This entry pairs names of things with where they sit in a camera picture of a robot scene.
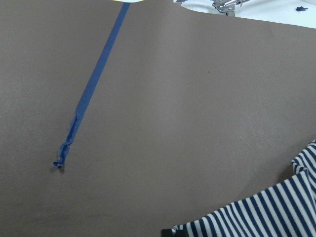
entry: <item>blue tape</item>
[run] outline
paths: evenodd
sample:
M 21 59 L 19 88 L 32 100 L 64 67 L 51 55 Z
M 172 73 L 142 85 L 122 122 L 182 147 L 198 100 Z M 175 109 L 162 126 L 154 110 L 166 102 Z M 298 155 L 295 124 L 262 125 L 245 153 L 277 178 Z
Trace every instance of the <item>blue tape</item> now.
M 103 69 L 108 61 L 108 58 L 110 56 L 111 50 L 113 48 L 113 44 L 118 36 L 120 27 L 124 21 L 124 18 L 127 14 L 128 8 L 130 6 L 130 3 L 123 3 L 123 6 L 118 14 L 117 20 L 111 30 L 111 33 L 109 35 L 109 38 L 103 48 L 103 51 L 101 53 L 101 56 L 93 70 L 93 73 L 90 77 L 90 80 L 80 98 L 80 101 L 77 105 L 75 115 L 70 123 L 69 130 L 66 136 L 65 141 L 59 148 L 58 153 L 58 160 L 54 162 L 54 166 L 61 168 L 64 166 L 66 157 L 68 155 L 68 152 L 70 150 L 71 144 L 74 142 L 76 133 L 79 129 L 79 126 L 81 124 L 81 121 L 84 117 L 85 111 L 88 108 L 90 99 L 93 95 L 93 92 L 95 90 L 95 87 L 100 79 L 100 76 L 103 72 Z

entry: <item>striped cloth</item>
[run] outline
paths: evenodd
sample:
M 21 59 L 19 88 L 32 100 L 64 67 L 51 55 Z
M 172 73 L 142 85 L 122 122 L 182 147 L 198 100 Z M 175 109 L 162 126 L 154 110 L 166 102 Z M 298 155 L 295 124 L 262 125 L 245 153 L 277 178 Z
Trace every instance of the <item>striped cloth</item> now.
M 316 140 L 293 161 L 295 175 L 181 226 L 190 237 L 316 237 Z

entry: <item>striped sleeve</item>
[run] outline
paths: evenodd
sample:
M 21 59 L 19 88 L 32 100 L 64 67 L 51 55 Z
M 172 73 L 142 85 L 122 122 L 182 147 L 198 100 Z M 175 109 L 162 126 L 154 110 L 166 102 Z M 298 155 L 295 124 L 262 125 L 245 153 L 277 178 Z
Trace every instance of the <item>striped sleeve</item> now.
M 316 140 L 292 164 L 291 178 L 174 231 L 187 230 L 189 237 L 316 236 Z

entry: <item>table surface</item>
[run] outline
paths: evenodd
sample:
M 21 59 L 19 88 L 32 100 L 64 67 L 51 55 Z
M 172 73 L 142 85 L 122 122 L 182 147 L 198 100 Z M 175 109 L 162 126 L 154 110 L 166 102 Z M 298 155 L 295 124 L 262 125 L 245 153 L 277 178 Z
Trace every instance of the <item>table surface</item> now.
M 147 0 L 55 169 L 121 5 L 2 1 L 0 236 L 158 237 L 290 177 L 316 138 L 315 30 Z

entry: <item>metal mechanism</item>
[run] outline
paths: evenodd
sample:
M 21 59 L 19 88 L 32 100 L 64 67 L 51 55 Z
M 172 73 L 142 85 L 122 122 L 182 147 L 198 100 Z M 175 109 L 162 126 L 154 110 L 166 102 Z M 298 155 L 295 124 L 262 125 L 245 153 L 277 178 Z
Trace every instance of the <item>metal mechanism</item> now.
M 212 6 L 220 13 L 226 13 L 228 16 L 235 16 L 235 5 L 242 5 L 249 0 L 213 0 Z

